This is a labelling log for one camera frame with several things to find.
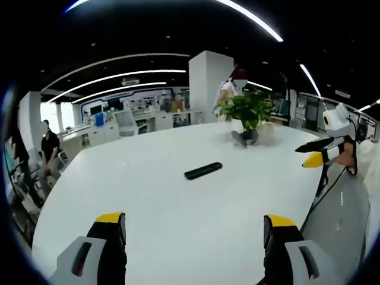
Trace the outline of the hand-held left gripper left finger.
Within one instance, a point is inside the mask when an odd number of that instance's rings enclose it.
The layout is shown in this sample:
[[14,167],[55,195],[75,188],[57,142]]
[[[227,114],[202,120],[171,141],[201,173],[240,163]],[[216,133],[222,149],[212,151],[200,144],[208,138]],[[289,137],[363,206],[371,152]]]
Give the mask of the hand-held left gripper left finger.
[[58,256],[49,284],[125,284],[125,213],[98,217]]

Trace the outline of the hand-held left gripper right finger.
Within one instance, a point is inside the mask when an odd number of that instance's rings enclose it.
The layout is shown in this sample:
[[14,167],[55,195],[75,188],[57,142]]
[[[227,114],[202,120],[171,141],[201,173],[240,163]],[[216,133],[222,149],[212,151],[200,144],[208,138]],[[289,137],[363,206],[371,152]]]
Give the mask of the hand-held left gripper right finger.
[[333,259],[289,218],[264,216],[263,284],[341,284]]

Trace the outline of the person's right hand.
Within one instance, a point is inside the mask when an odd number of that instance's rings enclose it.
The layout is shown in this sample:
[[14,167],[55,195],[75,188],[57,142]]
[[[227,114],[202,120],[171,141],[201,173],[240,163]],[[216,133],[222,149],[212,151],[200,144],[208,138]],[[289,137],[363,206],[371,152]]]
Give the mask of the person's right hand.
[[340,164],[345,167],[353,167],[354,166],[354,155],[352,150],[344,150],[339,156],[337,156],[334,160],[334,163]]

